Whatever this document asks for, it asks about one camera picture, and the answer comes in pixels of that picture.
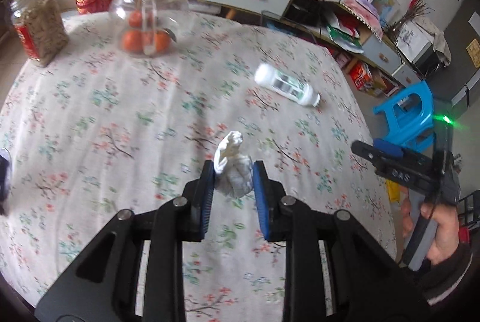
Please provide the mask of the right hand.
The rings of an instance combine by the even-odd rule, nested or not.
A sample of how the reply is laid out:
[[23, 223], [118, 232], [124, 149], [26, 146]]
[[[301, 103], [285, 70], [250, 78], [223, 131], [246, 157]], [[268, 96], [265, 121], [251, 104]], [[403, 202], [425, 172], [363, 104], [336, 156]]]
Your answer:
[[423, 217], [431, 218], [438, 225], [435, 239], [426, 255], [432, 265], [438, 265], [452, 257], [460, 243], [456, 207], [424, 203], [420, 212]]

